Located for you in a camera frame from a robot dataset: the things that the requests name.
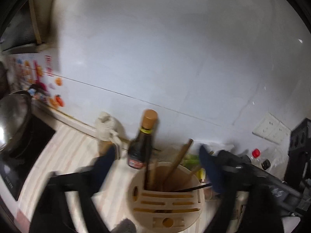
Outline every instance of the plastic bag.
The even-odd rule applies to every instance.
[[[261,156],[268,159],[271,163],[271,166],[266,171],[274,177],[283,180],[289,157],[283,152],[282,148],[277,146],[273,149],[266,149]]]

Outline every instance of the black cooktop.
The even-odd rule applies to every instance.
[[[20,145],[11,153],[0,153],[0,175],[15,200],[18,200],[32,166],[54,133],[55,130],[33,115]]]

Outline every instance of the bottle label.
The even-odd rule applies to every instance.
[[[151,134],[151,132],[152,132],[152,130],[145,129],[143,127],[140,127],[140,131],[145,133],[145,134]]]
[[[140,161],[133,160],[133,159],[129,159],[128,165],[132,166],[134,168],[137,168],[137,169],[141,169],[144,166],[144,163],[142,163]]]

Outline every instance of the kitchen utensil holder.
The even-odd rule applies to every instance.
[[[171,163],[160,162],[156,168],[155,186],[162,183]],[[176,233],[190,227],[200,216],[204,203],[203,189],[187,193],[158,192],[144,190],[145,168],[140,169],[133,177],[127,193],[127,204],[134,219],[143,227],[157,233]],[[178,186],[188,174],[187,168],[178,165],[164,190]],[[197,177],[183,188],[200,185]]]

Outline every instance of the wall socket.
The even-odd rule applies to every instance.
[[[266,113],[261,122],[253,130],[253,134],[281,144],[284,138],[290,136],[290,129],[273,115]]]

